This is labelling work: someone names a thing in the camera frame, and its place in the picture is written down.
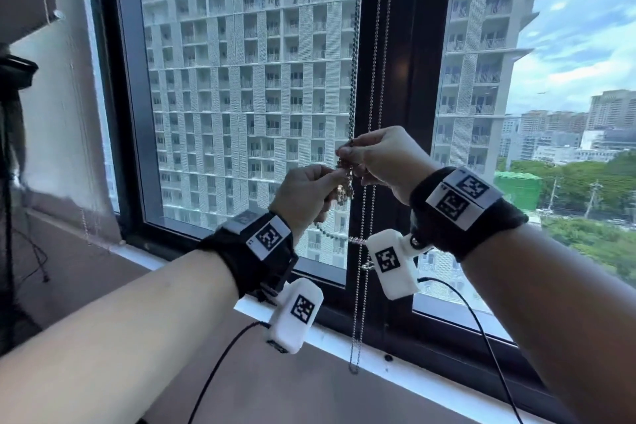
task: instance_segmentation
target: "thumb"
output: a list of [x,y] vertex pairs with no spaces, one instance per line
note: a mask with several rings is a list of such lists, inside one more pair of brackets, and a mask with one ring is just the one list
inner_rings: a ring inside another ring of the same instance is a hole
[[338,185],[344,185],[347,183],[346,170],[344,168],[338,168],[336,171],[324,175],[319,180],[316,180],[315,186],[322,198],[326,198]]
[[366,151],[367,147],[364,146],[343,146],[336,151],[336,155],[349,163],[361,164]]

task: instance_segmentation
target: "window sill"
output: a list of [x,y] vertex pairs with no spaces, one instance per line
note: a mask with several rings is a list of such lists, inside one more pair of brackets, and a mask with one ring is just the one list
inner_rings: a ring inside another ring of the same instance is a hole
[[[149,270],[156,270],[166,263],[163,259],[127,244],[105,247]],[[251,297],[239,300],[234,308],[244,315],[266,322],[273,312],[270,306]],[[315,324],[308,333],[306,343],[341,358],[343,365],[347,365],[351,351],[350,337]],[[375,348],[362,346],[360,368],[456,413],[460,419],[458,422],[462,418],[480,424],[516,422],[508,404],[398,358],[387,362],[384,352]],[[525,424],[549,423],[528,412],[520,411],[520,414]]]

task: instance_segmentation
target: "window frame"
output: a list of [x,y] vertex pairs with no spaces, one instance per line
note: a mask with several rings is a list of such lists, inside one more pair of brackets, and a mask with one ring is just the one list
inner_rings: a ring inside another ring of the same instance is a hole
[[[155,115],[147,72],[141,0],[91,0],[91,4],[120,200],[118,219],[122,237],[129,244],[172,260],[193,250],[197,241],[210,231],[164,219],[152,209],[162,208],[162,187],[157,177],[160,170],[156,158],[137,156],[156,153]],[[387,0],[382,0],[380,44],[386,23],[386,4]],[[358,80],[371,79],[376,5],[377,0],[362,0],[361,3]],[[122,7],[127,8],[125,17],[121,17]],[[391,101],[391,111],[383,113],[382,125],[404,126],[429,152],[433,142],[440,75],[445,70],[443,45],[450,10],[449,0],[392,0],[391,5],[384,93],[384,100]],[[139,38],[139,47],[132,50],[135,37]],[[380,80],[380,65],[377,67],[377,81]],[[368,129],[369,98],[369,85],[358,84],[356,134],[365,133]],[[372,128],[377,127],[377,118],[376,111]],[[358,182],[354,183],[354,191],[357,195],[362,194]],[[206,195],[199,192],[199,198]],[[361,214],[362,199],[354,198],[348,216],[350,235],[360,234]],[[406,233],[409,210],[398,203],[387,188],[377,187],[374,221],[374,232],[396,228]],[[293,278],[311,278],[324,293],[324,303],[316,322],[346,336],[351,335],[353,328],[358,250],[359,247],[348,245],[347,269],[302,258],[293,275]],[[452,321],[421,312],[433,308],[438,315],[444,313],[450,316]],[[486,329],[499,325],[492,315],[483,313],[480,317]],[[571,422],[569,414],[545,389],[516,346],[497,338],[491,338],[490,342],[520,409],[557,423]],[[501,382],[482,337],[473,329],[468,310],[457,304],[423,293],[389,302],[377,276],[371,273],[364,343],[505,401]]]

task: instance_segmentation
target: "sky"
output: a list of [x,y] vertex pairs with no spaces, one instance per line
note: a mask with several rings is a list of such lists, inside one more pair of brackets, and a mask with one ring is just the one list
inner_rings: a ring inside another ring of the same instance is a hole
[[636,0],[535,0],[518,46],[507,113],[587,111],[604,90],[636,90]]

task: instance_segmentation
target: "person's right hand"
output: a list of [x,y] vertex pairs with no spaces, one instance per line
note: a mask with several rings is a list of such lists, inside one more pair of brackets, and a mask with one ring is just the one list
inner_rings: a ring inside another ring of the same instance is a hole
[[362,185],[388,186],[406,205],[413,189],[441,168],[401,126],[362,134],[336,149],[336,155],[352,164]]

